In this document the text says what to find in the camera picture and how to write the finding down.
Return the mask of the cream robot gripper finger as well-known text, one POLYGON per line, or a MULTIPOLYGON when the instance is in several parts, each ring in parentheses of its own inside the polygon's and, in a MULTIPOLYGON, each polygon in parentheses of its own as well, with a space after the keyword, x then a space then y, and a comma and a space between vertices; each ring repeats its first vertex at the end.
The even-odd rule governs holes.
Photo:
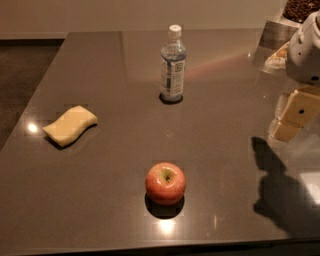
POLYGON ((320 112, 320 88, 305 85, 283 93, 271 122, 271 136, 283 142, 292 140, 320 112))

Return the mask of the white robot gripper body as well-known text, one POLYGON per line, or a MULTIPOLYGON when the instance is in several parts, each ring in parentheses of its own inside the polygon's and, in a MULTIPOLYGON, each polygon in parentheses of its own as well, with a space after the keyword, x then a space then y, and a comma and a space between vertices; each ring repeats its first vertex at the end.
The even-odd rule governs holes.
POLYGON ((320 10, 310 14, 289 42, 287 75, 300 83, 320 85, 319 15, 320 10))

